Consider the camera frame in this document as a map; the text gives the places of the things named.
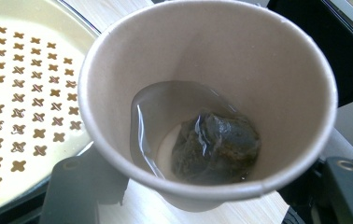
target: black object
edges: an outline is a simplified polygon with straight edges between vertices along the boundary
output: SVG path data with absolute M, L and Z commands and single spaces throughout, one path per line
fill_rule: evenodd
M 279 193 L 305 223 L 353 223 L 353 161 L 318 161 Z
M 121 204 L 128 181 L 92 146 L 54 166 L 39 223 L 97 223 L 97 205 Z
M 339 106 L 353 102 L 353 26 L 327 0 L 271 0 L 270 10 L 302 28 L 325 54 L 336 79 Z

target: plate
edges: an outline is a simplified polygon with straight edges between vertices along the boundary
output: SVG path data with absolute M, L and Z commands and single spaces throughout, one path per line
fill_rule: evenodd
M 0 1 L 0 206 L 91 142 L 78 74 L 97 35 L 56 1 Z

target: cup rim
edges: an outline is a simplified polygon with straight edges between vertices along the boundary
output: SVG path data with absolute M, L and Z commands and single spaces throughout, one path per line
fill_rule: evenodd
M 172 7 L 173 5 L 179 4 L 230 4 L 236 7 L 246 7 L 250 10 L 256 10 L 261 14 L 268 14 L 273 16 L 277 20 L 281 20 L 289 29 L 294 30 L 302 38 L 305 39 L 306 44 L 312 49 L 318 56 L 318 64 L 322 66 L 323 75 L 327 80 L 327 90 L 329 90 L 329 102 L 328 108 L 326 108 L 326 113 L 324 114 L 322 123 L 320 127 L 322 129 L 314 136 L 311 144 L 311 150 L 306 150 L 294 163 L 285 167 L 281 171 L 270 175 L 262 180 L 249 181 L 236 184 L 219 185 L 219 186 L 195 186 L 183 183 L 177 183 L 169 181 L 166 179 L 161 179 L 153 174 L 150 174 L 137 166 L 135 166 L 131 161 L 126 160 L 119 154 L 119 152 L 114 149 L 107 141 L 106 138 L 100 133 L 98 126 L 95 124 L 95 119 L 92 115 L 89 100 L 88 99 L 88 87 L 90 79 L 90 64 L 94 61 L 96 51 L 101 48 L 101 45 L 106 41 L 112 31 L 123 25 L 125 21 L 131 20 L 135 15 L 141 13 L 147 13 L 154 9 L 160 9 L 162 7 Z M 309 37 L 301 28 L 289 21 L 288 19 L 278 15 L 267 8 L 262 8 L 254 6 L 244 2 L 230 1 L 230 0 L 210 0 L 210 1 L 169 1 L 156 4 L 152 7 L 145 7 L 128 16 L 116 21 L 110 25 L 94 42 L 89 53 L 87 54 L 85 61 L 80 70 L 80 77 L 78 83 L 78 102 L 81 111 L 81 116 L 85 121 L 85 126 L 88 133 L 91 134 L 92 139 L 98 148 L 99 152 L 106 158 L 106 160 L 115 166 L 120 172 L 127 175 L 136 182 L 145 185 L 149 188 L 156 189 L 159 192 L 176 195 L 179 197 L 197 199 L 202 201 L 237 201 L 243 199 L 249 199 L 254 197 L 260 197 L 266 193 L 274 191 L 276 189 L 281 189 L 286 186 L 292 180 L 301 175 L 305 170 L 307 170 L 318 158 L 319 153 L 326 145 L 328 138 L 331 134 L 333 124 L 336 119 L 336 109 L 337 109 L 337 89 L 332 73 L 332 69 L 325 58 L 322 51 L 319 49 L 317 44 Z

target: tea bag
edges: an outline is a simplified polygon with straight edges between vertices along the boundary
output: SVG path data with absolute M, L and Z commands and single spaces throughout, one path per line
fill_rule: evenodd
M 181 180 L 199 185 L 244 180 L 254 164 L 260 138 L 247 118 L 226 118 L 203 110 L 182 123 L 172 152 L 172 171 Z

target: white paper cup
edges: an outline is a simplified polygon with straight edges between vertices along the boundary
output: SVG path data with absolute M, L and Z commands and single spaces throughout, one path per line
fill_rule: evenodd
M 254 123 L 261 151 L 247 181 L 181 184 L 134 162 L 132 154 L 142 155 L 130 150 L 132 100 L 169 80 L 214 88 Z M 116 22 L 93 44 L 78 90 L 84 123 L 102 155 L 189 211 L 287 185 L 317 159 L 337 108 L 332 70 L 313 40 L 274 12 L 236 1 L 166 2 Z

